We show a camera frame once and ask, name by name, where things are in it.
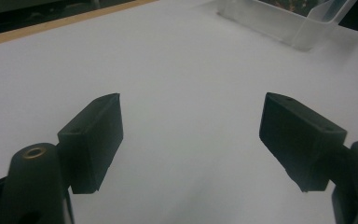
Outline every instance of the white tabletop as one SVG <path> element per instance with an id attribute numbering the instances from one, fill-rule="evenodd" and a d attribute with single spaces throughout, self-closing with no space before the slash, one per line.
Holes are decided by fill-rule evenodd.
<path id="1" fill-rule="evenodd" d="M 121 93 L 124 140 L 76 223 L 335 223 L 330 184 L 302 193 L 258 137 L 267 91 L 358 141 L 358 32 L 310 52 L 216 15 L 210 0 L 160 0 L 0 45 L 0 177 L 11 156 L 91 100 Z"/>

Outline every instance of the transparent container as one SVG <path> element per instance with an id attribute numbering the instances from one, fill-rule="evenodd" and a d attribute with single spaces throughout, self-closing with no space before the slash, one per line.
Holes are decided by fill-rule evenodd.
<path id="1" fill-rule="evenodd" d="M 218 13 L 296 49 L 309 50 L 338 25 L 355 2 L 328 0 L 305 17 L 259 0 L 218 0 Z"/>

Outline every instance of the table surface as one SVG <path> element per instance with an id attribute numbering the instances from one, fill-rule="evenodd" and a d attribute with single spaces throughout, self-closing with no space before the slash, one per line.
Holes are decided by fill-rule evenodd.
<path id="1" fill-rule="evenodd" d="M 0 177 L 11 156 L 91 100 L 121 93 L 124 140 L 99 192 L 72 195 L 76 223 L 335 223 L 264 147 L 266 92 L 296 98 L 358 141 L 358 32 L 309 52 L 160 0 L 0 44 Z"/>

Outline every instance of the plastic container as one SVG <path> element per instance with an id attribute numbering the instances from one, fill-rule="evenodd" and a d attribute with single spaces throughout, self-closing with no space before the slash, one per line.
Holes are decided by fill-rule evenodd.
<path id="1" fill-rule="evenodd" d="M 328 0 L 305 17 L 258 0 L 218 0 L 218 13 L 296 49 L 309 50 L 338 25 L 355 2 Z"/>

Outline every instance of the floor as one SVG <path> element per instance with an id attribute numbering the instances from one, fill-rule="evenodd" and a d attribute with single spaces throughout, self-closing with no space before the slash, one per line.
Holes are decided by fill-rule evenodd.
<path id="1" fill-rule="evenodd" d="M 131 1 L 133 0 L 100 0 L 100 8 L 112 7 Z M 1 13 L 0 34 L 96 9 L 98 8 L 90 0 L 65 0 L 54 4 Z"/>

